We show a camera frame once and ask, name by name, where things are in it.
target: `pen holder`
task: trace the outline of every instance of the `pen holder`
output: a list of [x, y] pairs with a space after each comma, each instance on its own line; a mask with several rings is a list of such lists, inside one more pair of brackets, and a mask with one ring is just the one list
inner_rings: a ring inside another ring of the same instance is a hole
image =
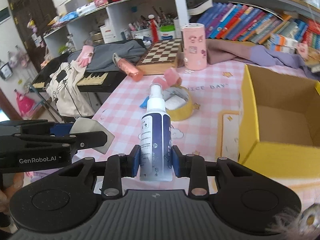
[[[160, 28], [157, 28], [159, 40], [161, 40]], [[134, 39], [142, 39], [143, 36], [151, 38], [151, 30], [150, 28], [140, 30], [140, 31], [131, 31], [132, 38]]]
[[189, 23], [182, 28], [184, 46], [184, 65], [191, 70], [207, 67], [207, 50], [205, 45], [204, 25]]

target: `hand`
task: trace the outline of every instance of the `hand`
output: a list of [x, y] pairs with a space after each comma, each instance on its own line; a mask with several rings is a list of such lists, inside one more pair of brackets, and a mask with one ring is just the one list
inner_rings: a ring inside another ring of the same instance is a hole
[[84, 45], [76, 62], [80, 67], [87, 67], [91, 63], [94, 47]]
[[13, 184], [4, 189], [0, 190], [0, 212], [5, 214], [9, 213], [9, 201], [14, 193], [16, 193], [23, 186], [24, 173], [16, 173], [13, 177]]

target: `bottle label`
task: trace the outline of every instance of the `bottle label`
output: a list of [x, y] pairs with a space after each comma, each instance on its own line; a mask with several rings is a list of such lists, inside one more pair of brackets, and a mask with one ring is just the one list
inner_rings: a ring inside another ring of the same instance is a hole
[[152, 157], [152, 116], [147, 115], [141, 120], [140, 143], [140, 176], [148, 176], [151, 173]]
[[134, 74], [139, 72], [138, 69], [136, 69], [136, 67], [134, 65], [132, 65], [129, 61], [127, 61], [126, 59], [121, 59], [118, 61], [118, 67], [124, 71], [124, 73], [126, 73], [127, 75], [130, 75], [130, 73]]
[[152, 113], [141, 120], [140, 180], [171, 181], [171, 122], [168, 115]]

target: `chess board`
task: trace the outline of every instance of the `chess board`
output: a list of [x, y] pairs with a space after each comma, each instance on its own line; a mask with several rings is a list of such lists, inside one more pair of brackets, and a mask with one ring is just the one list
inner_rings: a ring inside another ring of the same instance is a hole
[[158, 41], [137, 63], [137, 68], [145, 75], [163, 74], [170, 67], [177, 67], [178, 52], [181, 51], [182, 39]]

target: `cardboard box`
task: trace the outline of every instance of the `cardboard box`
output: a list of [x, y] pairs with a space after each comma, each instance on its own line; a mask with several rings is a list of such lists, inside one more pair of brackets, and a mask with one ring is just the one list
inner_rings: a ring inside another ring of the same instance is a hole
[[103, 25], [100, 27], [100, 30], [104, 43], [118, 41], [116, 34], [114, 33], [113, 28], [110, 25]]
[[271, 34], [270, 41], [276, 45], [296, 48], [298, 41], [295, 39], [287, 38], [279, 34]]
[[294, 54], [296, 51], [295, 48], [276, 45], [276, 44], [272, 43], [270, 40], [267, 41], [267, 49], [270, 49], [272, 51], [280, 51], [280, 52], [284, 52], [284, 53], [289, 53], [289, 54]]
[[239, 163], [271, 178], [320, 177], [320, 83], [248, 65]]

